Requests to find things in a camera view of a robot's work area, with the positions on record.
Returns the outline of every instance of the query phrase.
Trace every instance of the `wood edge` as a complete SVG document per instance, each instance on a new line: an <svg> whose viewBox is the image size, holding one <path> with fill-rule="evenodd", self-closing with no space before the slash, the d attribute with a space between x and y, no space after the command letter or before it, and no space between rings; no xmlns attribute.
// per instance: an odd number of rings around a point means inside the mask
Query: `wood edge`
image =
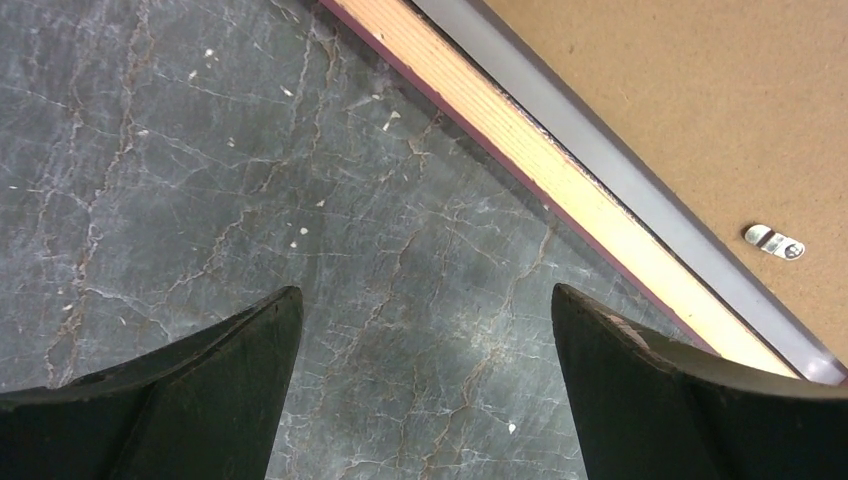
<svg viewBox="0 0 848 480"><path fill-rule="evenodd" d="M546 202L702 348L754 368L798 377L403 0L320 1Z"/></svg>

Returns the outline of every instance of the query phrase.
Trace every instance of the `silver metal bar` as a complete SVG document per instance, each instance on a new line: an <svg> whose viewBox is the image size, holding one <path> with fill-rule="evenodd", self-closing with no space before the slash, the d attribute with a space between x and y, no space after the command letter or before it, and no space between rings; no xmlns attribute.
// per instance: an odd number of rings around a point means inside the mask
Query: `silver metal bar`
<svg viewBox="0 0 848 480"><path fill-rule="evenodd" d="M809 380L846 370L481 0L411 0Z"/></svg>

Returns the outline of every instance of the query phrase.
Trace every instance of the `metal clip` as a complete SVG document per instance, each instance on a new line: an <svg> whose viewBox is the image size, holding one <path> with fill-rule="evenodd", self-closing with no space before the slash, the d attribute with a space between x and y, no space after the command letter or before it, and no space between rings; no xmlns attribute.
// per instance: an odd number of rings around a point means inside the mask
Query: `metal clip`
<svg viewBox="0 0 848 480"><path fill-rule="evenodd" d="M775 232L765 225L754 225L745 231L745 241L784 260L797 260L806 251L804 244Z"/></svg>

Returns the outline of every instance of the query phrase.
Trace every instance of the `marble floor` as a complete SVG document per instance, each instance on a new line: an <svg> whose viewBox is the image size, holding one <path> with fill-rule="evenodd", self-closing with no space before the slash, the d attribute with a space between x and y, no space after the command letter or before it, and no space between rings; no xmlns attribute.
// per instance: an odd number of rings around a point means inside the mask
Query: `marble floor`
<svg viewBox="0 0 848 480"><path fill-rule="evenodd" d="M269 479L586 477L549 298L645 298L314 1L0 2L0 391L298 285Z"/></svg>

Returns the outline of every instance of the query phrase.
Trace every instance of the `paint chip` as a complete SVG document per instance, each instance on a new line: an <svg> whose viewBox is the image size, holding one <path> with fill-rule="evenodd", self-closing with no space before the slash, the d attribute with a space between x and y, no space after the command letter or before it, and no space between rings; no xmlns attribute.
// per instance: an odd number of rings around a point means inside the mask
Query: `paint chip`
<svg viewBox="0 0 848 480"><path fill-rule="evenodd" d="M389 115L389 119L388 119L388 120L386 120L386 124L385 124L385 125L383 125L383 131L384 131L384 132L385 132L385 131L388 131L388 129L389 129L389 124L390 124L390 123L392 123L392 120L394 120L395 118L400 118L400 114L399 114L399 113L397 113L396 111L392 110L392 114L391 114L391 115Z"/></svg>

